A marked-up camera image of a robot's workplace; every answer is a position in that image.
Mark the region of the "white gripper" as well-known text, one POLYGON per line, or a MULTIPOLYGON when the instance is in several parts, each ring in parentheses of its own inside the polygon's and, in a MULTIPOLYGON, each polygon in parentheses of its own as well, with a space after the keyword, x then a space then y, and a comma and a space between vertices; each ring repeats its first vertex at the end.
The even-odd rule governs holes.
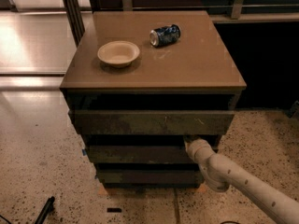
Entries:
POLYGON ((206 164, 207 160, 215 155, 215 151, 205 139, 185 141, 185 149, 188 156, 197 164, 206 164))

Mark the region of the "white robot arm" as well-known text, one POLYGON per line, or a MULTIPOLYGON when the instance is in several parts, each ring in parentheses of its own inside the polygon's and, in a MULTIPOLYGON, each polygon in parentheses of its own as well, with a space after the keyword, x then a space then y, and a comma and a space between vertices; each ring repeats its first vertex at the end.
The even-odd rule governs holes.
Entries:
POLYGON ((199 166, 207 185, 216 192, 235 187, 277 224, 299 224, 299 202, 216 153, 202 138, 184 138, 185 149, 199 166))

